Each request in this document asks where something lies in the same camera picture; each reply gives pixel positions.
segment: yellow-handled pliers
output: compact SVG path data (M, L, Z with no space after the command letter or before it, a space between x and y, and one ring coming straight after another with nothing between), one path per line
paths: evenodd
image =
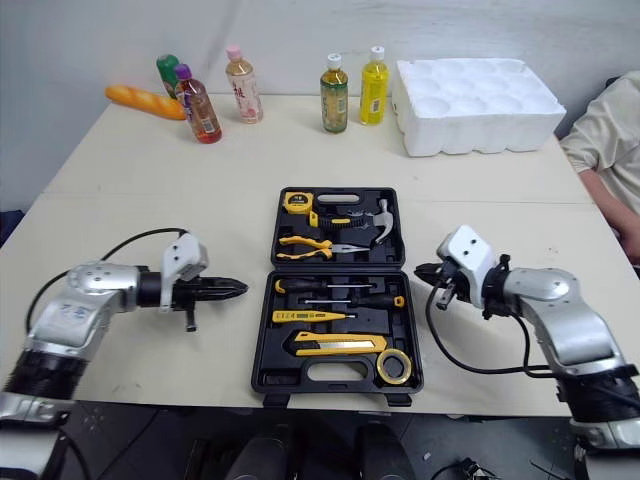
M313 238L301 237L296 235L294 237L282 237L278 240L280 245L308 245L315 248L307 253L301 253L300 255L289 255L286 253L278 253L276 257L285 258L287 260L300 260L302 258L313 257L314 255L324 255L327 260L333 257L334 253L354 253L354 252L366 252L370 250L367 247L358 247L356 245L333 243L331 240L325 240L324 242L318 242Z

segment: person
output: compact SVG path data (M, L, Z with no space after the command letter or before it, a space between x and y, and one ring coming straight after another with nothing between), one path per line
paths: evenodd
M640 71L613 82L560 142L634 265L640 264Z

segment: bottle cap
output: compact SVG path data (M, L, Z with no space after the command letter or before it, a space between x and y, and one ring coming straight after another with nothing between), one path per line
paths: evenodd
M384 47L371 47L371 60L384 60Z
M176 84L176 72L173 70L180 62L175 55L160 55L156 60L156 66L160 71L160 76L171 85Z
M339 53L330 53L327 57L327 67L331 70L337 70L342 66L342 55Z
M239 45L229 45L226 49L229 60L239 60L242 58L242 50Z
M180 80L189 80L191 78L191 70L186 63L180 63L173 69Z

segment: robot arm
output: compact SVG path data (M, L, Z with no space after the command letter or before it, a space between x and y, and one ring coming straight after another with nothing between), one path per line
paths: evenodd
M494 259L491 247L468 226L459 227L438 248L440 264L416 275L446 288L437 307L454 296L491 315L523 316L567 402L572 430L588 450L640 449L640 399L628 365L605 321L580 296L578 280L563 270L509 269L509 257Z
M187 331L195 331L196 301L247 291L234 279L200 277L207 265L206 250L187 233L166 250L161 272L106 262L68 272L0 392L0 477L45 478L59 468L55 459L66 439L58 428L69 416L75 388L114 314L137 307L185 311ZM20 476L27 472L31 477Z

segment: juice bottle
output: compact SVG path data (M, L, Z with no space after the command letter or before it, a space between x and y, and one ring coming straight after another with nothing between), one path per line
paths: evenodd
M175 72L178 77L176 97L184 107L193 134L201 143L217 142L222 137L222 130L207 90L201 82L191 76L188 65L176 65Z
M229 64L227 78L236 96L240 116L246 123L258 123L262 120L262 103L256 87L253 66L242 58L242 50L237 45L226 48Z
M332 133L340 133L347 128L349 77L340 67L342 56L332 53L327 57L328 70L320 77L320 99L322 102L322 126Z
M370 62L362 69L360 122L364 125L376 125L382 122L384 117L389 69L383 60L384 48L371 47Z

